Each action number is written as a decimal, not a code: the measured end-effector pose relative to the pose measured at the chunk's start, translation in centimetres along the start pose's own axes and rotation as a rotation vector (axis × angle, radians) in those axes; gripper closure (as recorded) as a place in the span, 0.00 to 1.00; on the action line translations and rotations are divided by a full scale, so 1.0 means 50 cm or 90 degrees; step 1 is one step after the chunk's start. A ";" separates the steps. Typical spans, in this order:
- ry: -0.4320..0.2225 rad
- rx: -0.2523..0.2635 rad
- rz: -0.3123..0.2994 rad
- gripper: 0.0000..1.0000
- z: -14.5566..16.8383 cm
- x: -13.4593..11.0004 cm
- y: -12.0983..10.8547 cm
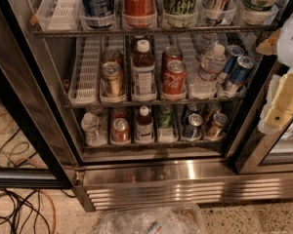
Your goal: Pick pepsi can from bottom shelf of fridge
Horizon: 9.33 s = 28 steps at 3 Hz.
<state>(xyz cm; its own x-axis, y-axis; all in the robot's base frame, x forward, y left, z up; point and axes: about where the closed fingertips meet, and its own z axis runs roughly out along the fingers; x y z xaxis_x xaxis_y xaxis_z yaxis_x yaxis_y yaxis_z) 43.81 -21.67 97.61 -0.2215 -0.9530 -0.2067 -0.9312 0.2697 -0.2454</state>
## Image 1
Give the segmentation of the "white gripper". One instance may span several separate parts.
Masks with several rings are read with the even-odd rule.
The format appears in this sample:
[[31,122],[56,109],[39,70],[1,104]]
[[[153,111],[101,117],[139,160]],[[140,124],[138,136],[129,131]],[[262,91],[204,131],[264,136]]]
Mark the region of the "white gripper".
[[[256,39],[256,52],[265,56],[277,55],[280,63],[293,68],[293,13],[281,30],[260,33]],[[281,131],[293,118],[293,69],[272,77],[266,101],[258,130],[271,135]]]

